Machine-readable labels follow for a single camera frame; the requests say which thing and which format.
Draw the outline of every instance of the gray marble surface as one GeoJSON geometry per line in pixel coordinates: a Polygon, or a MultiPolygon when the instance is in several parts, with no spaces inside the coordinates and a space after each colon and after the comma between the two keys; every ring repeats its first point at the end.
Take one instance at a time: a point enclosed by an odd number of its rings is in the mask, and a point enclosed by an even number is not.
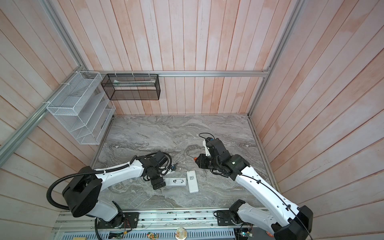
{"type": "Polygon", "coordinates": [[[121,116],[114,118],[95,168],[161,150],[172,156],[173,163],[179,162],[177,170],[167,177],[186,177],[187,171],[195,170],[199,192],[189,193],[188,185],[153,190],[150,182],[136,178],[103,190],[100,198],[114,200],[122,209],[220,208],[230,207],[237,199],[261,206],[236,182],[198,168],[194,157],[205,152],[203,139],[198,136],[201,132],[219,138],[232,155],[244,157],[270,182],[245,115],[121,116]]]}

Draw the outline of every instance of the remote control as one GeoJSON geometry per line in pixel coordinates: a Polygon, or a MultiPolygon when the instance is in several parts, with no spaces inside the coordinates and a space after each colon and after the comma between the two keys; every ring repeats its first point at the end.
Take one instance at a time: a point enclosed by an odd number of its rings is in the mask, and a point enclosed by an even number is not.
{"type": "Polygon", "coordinates": [[[166,183],[166,186],[173,187],[173,186],[186,186],[187,185],[187,178],[186,177],[165,177],[164,181],[166,183]]]}
{"type": "Polygon", "coordinates": [[[197,186],[197,179],[196,179],[196,172],[193,171],[187,171],[187,179],[188,179],[188,188],[189,192],[198,192],[199,187],[197,186]]]}

